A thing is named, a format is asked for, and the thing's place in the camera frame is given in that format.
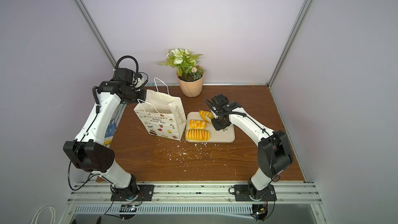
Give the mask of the ridged oval bread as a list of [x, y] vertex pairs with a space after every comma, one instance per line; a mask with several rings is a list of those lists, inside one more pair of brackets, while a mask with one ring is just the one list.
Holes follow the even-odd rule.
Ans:
[[209, 111], [200, 110], [200, 111], [199, 111], [199, 114], [200, 114], [201, 118], [202, 118], [205, 122], [210, 123], [210, 124], [211, 124], [211, 120], [215, 118], [214, 115], [213, 115], [213, 113], [212, 113], [212, 112], [209, 112]]

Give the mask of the small twisted bread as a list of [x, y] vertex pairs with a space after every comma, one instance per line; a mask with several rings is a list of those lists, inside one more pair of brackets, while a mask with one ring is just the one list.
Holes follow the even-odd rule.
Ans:
[[190, 130], [205, 130], [206, 124], [206, 121], [192, 119], [189, 121], [189, 128]]

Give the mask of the white printed paper gift bag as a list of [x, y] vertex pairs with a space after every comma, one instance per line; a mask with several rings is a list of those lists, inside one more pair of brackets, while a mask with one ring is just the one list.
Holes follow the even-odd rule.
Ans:
[[180, 97], [147, 89], [144, 100], [138, 100], [134, 112], [150, 135], [180, 141], [187, 118]]

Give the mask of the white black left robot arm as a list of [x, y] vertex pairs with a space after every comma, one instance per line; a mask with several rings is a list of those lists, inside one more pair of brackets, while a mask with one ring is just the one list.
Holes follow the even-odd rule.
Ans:
[[113, 77], [92, 87], [95, 104], [82, 130], [63, 145], [71, 166], [101, 177], [111, 184], [113, 194], [125, 198], [138, 195], [136, 179], [118, 165], [114, 151], [105, 145], [105, 135], [120, 105], [145, 100], [143, 88], [147, 81], [142, 78], [136, 58], [130, 55], [119, 58]]

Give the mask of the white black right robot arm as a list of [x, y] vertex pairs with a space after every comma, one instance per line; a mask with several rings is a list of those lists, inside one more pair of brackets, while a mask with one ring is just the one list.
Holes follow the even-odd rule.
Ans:
[[261, 124], [239, 103], [230, 102], [222, 94], [206, 99], [205, 103], [214, 115], [211, 123], [215, 130], [234, 125], [256, 144], [259, 168], [248, 181], [248, 194], [251, 199], [260, 201], [271, 190], [271, 182], [294, 162], [287, 134]]

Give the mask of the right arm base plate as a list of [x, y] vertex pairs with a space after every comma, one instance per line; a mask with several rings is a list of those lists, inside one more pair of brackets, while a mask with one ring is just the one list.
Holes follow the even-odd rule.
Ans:
[[235, 201], [275, 202], [277, 200], [272, 184], [268, 184], [262, 190], [257, 190], [252, 184], [237, 184], [229, 188], [229, 193], [234, 195]]

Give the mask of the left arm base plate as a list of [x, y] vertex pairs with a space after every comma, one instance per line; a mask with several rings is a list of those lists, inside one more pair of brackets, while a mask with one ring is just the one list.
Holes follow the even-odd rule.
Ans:
[[136, 189], [134, 189], [132, 192], [128, 191], [127, 189], [112, 187], [111, 192], [112, 201], [151, 201], [154, 192], [154, 185], [138, 184]]

